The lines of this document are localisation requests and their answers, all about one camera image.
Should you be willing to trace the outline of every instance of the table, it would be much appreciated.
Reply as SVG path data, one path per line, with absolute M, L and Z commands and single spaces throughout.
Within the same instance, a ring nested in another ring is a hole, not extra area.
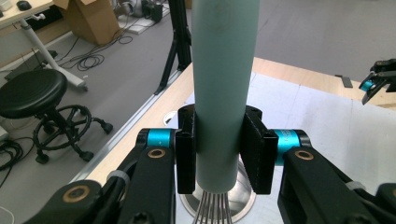
M 320 153 L 352 179 L 362 181 L 372 194 L 379 184 L 396 182 L 393 175 L 396 139 L 392 137 L 396 131 L 396 114 L 392 111 L 396 109 L 395 94 L 382 90 L 369 102 L 371 105 L 363 106 L 364 92 L 358 89 L 358 82 L 352 82 L 354 89 L 346 89 L 339 77 L 258 58 L 254 59 L 252 72 L 247 101 L 249 105 L 265 109 L 263 122 L 267 127 L 302 127 Z M 124 130 L 120 141 L 84 177 L 104 185 L 109 172 L 115 170 L 134 147 L 138 132 L 143 128 L 163 128 L 163 118 L 168 112 L 193 102 L 192 91 L 190 65 L 131 129 Z M 272 193 L 256 197 L 241 223 L 282 222 L 276 205 L 282 171 L 283 167 L 275 168 Z M 176 210 L 177 223 L 192 222 L 179 197 Z
M 364 95 L 364 92 L 358 89 L 360 83 L 356 81 L 352 81 L 353 89 L 347 89 L 343 86 L 342 80 L 339 77 L 328 76 L 264 59 L 255 58 L 252 71 L 353 100 L 361 101 Z M 190 65 L 135 126 L 125 133 L 121 140 L 116 143 L 113 149 L 86 178 L 96 180 L 104 185 L 107 174 L 117 169 L 118 165 L 134 147 L 134 142 L 139 131 L 143 128 L 163 128 L 164 116 L 170 111 L 176 111 L 181 108 L 192 91 L 193 78 L 192 65 Z M 396 110 L 396 94 L 385 93 L 384 90 L 381 90 L 368 104 Z
M 66 77 L 67 80 L 72 83 L 74 86 L 87 89 L 86 83 L 84 80 L 80 79 L 79 77 L 74 76 L 73 74 L 69 73 L 62 67 L 60 67 L 50 56 L 50 53 L 47 51 L 41 40 L 37 37 L 33 29 L 27 24 L 25 18 L 30 17 L 36 13 L 40 13 L 43 10 L 47 9 L 48 7 L 52 6 L 53 3 L 51 0 L 29 0 L 30 5 L 32 6 L 31 9 L 27 11 L 19 11 L 16 3 L 18 0 L 11 0 L 12 8 L 3 12 L 4 17 L 0 18 L 0 28 L 8 26 L 12 24 L 12 22 L 19 21 L 21 23 L 21 28 L 23 29 L 24 33 L 29 37 L 33 44 L 40 50 L 43 57 L 47 60 L 51 68 L 56 69 L 62 72 Z

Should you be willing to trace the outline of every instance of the tripod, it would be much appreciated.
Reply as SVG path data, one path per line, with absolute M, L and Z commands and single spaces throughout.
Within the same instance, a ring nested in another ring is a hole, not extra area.
M 184 0 L 169 0 L 168 2 L 174 36 L 168 59 L 163 69 L 163 77 L 161 78 L 160 86 L 154 92 L 154 95 L 158 95 L 168 84 L 172 65 L 176 56 L 178 59 L 178 71 L 183 71 L 191 63 L 191 34 L 187 24 Z

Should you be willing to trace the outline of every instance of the white desk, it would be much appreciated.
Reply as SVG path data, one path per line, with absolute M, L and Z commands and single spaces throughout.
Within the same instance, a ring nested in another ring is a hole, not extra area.
M 37 37 L 35 32 L 33 31 L 32 27 L 27 24 L 25 18 L 30 17 L 36 13 L 40 13 L 43 10 L 47 9 L 48 7 L 52 6 L 53 3 L 51 0 L 29 0 L 30 5 L 32 6 L 31 9 L 27 11 L 19 11 L 16 4 L 18 0 L 11 0 L 12 8 L 3 12 L 4 17 L 0 18 L 0 28 L 8 26 L 12 24 L 12 22 L 19 21 L 21 23 L 21 27 L 24 33 L 29 37 L 32 43 L 40 50 L 43 57 L 47 60 L 51 68 L 56 69 L 62 72 L 66 77 L 67 80 L 72 83 L 74 86 L 86 89 L 85 81 L 80 79 L 79 77 L 74 76 L 73 74 L 69 73 L 68 71 L 64 70 L 60 67 L 50 56 L 50 53 L 44 47 L 41 40 Z

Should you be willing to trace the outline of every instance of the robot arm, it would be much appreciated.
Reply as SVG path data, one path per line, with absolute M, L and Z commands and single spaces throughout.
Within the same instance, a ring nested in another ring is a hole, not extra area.
M 370 69 L 370 75 L 359 86 L 359 89 L 366 92 L 362 103 L 365 105 L 387 84 L 387 92 L 396 91 L 396 59 L 375 62 Z
M 260 110 L 246 111 L 240 155 L 250 185 L 270 194 L 274 166 L 284 163 L 278 207 L 285 223 L 396 223 L 396 183 L 381 185 L 375 196 L 353 187 L 304 131 L 268 130 Z M 193 106 L 181 108 L 178 119 L 178 131 L 142 130 L 102 188 L 91 180 L 64 186 L 26 223 L 175 223 L 175 179 L 178 193 L 195 187 Z

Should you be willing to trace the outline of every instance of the tripod leg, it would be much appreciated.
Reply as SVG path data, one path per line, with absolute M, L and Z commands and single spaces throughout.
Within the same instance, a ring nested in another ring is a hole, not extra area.
M 163 77 L 161 78 L 160 86 L 154 92 L 154 95 L 158 95 L 168 84 L 169 76 L 171 74 L 172 65 L 175 61 L 177 54 L 177 41 L 174 39 L 172 42 L 171 49 L 169 50 L 168 59 L 166 60 L 165 68 L 163 69 Z

